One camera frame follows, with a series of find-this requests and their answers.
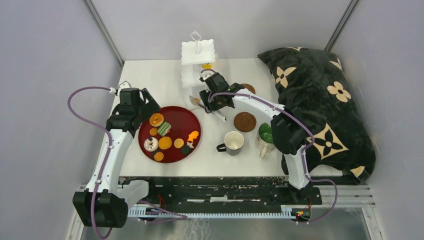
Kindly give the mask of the yellow cake wedge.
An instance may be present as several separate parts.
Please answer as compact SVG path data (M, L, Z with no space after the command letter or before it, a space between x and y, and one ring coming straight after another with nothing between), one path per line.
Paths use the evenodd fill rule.
M212 62L203 63L201 66L202 66L203 69L213 69L213 63Z

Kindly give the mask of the dark red round tray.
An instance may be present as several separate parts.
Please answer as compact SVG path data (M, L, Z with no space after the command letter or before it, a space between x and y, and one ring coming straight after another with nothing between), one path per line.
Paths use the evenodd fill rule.
M149 119L147 118L147 121L142 123L139 128L138 133L138 142L139 142L139 148L141 149L142 153L152 161L155 161L153 158L153 155L156 152L162 152L164 154L164 158L162 161L155 161L159 163L164 164L170 164L170 163L176 163L184 158L186 158L188 155L190 155L196 147L199 145L202 131L201 131L201 124L198 120L198 118L188 109L179 107L179 106L166 106L161 108L161 110L158 112L164 116L164 122L168 122L171 124L171 129L166 135L167 137L170 137L172 139L172 146L169 149L162 150L158 147L157 150L153 152L148 152L144 149L144 141L145 139L149 137L154 137L157 140L162 138L163 136L160 136L157 134L156 136L151 136L149 131L151 128L154 128L150 125ZM175 139L181 138L184 140L185 145L187 145L189 134L193 131L198 131L199 136L197 139L194 140L193 146L194 148L191 148L191 152L188 155L183 155L181 153L180 149L177 149L174 147L174 141Z

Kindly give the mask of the white three-tier dessert stand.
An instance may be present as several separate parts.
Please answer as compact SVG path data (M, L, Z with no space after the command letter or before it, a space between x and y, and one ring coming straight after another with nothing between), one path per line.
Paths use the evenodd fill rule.
M204 63L214 63L217 55L213 39L202 39L193 31L191 40L181 43L181 84L182 100L188 110L198 108L195 98L200 98L199 92L206 89L206 84L200 81L201 73L213 73L202 68Z

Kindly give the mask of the orange fish-shaped pastry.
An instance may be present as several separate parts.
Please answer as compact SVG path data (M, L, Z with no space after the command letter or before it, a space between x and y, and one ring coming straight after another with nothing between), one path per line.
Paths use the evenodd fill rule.
M194 140L195 139L197 139L198 138L198 136L199 136L199 132L198 131L192 131L189 135L188 135L188 139L187 139L187 141L188 142L194 142Z

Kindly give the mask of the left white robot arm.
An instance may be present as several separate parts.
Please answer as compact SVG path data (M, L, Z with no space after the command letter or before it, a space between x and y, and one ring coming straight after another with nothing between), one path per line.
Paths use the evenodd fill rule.
M77 114L80 120L100 128L105 133L103 148L91 179L83 191L74 193L72 203L86 227L122 228L129 210L140 200L149 204L156 200L158 191L145 180L132 180L118 188L120 172L127 151L142 123L148 121L161 107L146 88L111 87L107 91L119 98L105 125L100 125Z

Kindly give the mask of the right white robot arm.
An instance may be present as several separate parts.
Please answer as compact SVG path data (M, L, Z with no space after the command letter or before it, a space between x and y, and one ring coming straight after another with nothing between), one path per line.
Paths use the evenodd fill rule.
M224 107L248 112L261 118L271 127L274 146L283 154L288 171L289 199L302 204L313 188L306 162L307 137L311 131L303 124L298 108L286 108L283 104L257 96L239 83L229 84L218 73L202 73L200 82L206 86L200 91L206 113L214 113Z

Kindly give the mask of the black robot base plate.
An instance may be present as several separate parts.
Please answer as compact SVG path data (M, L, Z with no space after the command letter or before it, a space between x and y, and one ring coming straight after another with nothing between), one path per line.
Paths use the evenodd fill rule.
M181 214L279 213L323 203L319 188L300 197L286 177L144 177L144 201Z

